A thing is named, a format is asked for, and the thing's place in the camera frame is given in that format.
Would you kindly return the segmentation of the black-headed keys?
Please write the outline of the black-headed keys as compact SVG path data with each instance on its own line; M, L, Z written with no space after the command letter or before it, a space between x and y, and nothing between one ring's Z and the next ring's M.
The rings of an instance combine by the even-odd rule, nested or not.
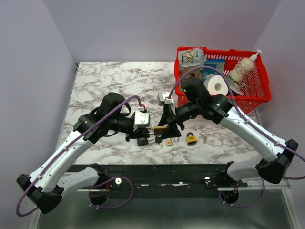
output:
M159 136L156 136L153 140L149 140L148 142L149 144L157 144L161 147L161 149L164 149L162 139Z

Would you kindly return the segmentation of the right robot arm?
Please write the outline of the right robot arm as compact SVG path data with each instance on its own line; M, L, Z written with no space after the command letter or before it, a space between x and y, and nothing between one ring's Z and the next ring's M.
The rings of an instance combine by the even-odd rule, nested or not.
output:
M230 187L236 181L255 177L273 184L280 183L293 160L293 152L298 148L296 141L285 141L266 131L234 107L233 101L226 96L211 96L197 78L184 81L182 88L188 102L180 107L175 107L169 93L158 93L158 104L163 107L159 125L167 126L161 139L180 137L183 123L200 115L231 130L260 154L254 162L230 162L219 175L223 186Z

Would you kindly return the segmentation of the yellow padlock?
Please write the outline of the yellow padlock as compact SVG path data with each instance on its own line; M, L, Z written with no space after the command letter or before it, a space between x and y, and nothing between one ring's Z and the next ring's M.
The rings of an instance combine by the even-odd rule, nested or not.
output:
M196 139L195 135L192 132L188 132L187 133L187 139L186 140L187 140L187 144L189 146L194 145L194 144L197 143L197 139Z

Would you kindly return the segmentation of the small brass padlock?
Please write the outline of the small brass padlock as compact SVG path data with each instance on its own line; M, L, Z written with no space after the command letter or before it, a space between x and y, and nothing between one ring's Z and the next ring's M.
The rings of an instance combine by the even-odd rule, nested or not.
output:
M165 143L166 143L166 146L172 146L173 145L173 142L172 142L171 138L167 138L165 140Z

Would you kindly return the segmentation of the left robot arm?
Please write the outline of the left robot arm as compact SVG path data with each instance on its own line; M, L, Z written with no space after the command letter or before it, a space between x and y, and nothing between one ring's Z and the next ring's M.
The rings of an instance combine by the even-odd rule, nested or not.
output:
M125 99L118 93L108 93L98 107L78 119L63 144L43 165L29 175L22 174L17 178L17 184L23 190L16 206L19 217L28 215L20 212L25 197L33 202L36 210L47 214L71 192L85 187L108 187L113 178L107 178L106 171L98 164L89 165L67 177L64 174L100 138L109 137L109 131L114 134L125 133L127 139L145 136L145 129L150 125L150 116L145 106L139 103L134 112L121 112L123 106L131 110L129 101L132 99L139 100L139 96L133 95Z

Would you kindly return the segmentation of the large brass padlock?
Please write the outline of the large brass padlock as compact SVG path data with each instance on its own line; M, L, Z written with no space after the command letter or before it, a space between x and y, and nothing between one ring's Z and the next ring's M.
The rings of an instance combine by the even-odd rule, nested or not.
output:
M148 131L148 134L150 134L150 135L162 135L166 129L167 129L167 126L154 126L154 127L146 128L146 130Z

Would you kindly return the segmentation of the black padlock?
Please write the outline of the black padlock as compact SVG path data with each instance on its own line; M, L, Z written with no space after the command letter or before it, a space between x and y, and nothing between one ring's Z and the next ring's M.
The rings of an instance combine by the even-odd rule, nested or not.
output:
M138 146L146 146L148 144L149 144L148 138L145 138L145 137L137 138Z

